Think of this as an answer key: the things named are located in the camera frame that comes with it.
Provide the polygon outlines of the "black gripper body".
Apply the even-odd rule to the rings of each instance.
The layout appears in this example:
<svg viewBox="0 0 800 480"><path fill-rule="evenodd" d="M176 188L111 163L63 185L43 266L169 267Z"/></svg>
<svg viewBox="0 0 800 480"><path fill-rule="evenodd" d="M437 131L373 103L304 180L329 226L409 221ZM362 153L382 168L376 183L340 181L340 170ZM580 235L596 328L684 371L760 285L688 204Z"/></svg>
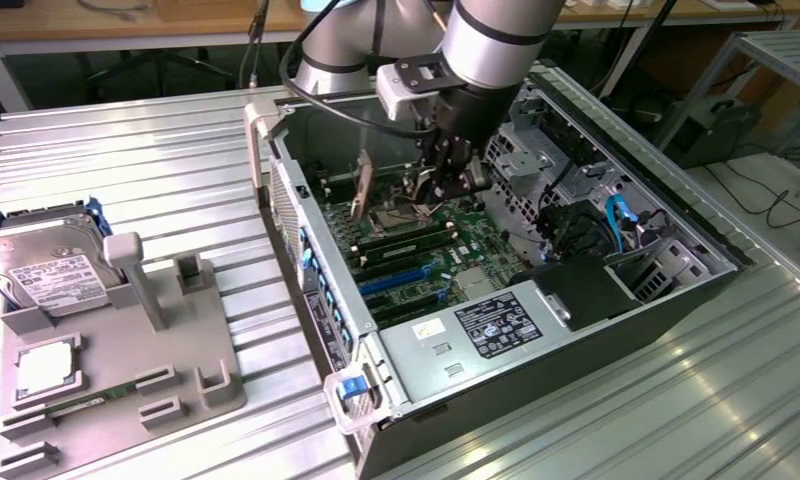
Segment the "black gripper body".
<svg viewBox="0 0 800 480"><path fill-rule="evenodd" d="M434 107L438 138L482 148L500 128L520 86L488 89L468 84L442 90Z"/></svg>

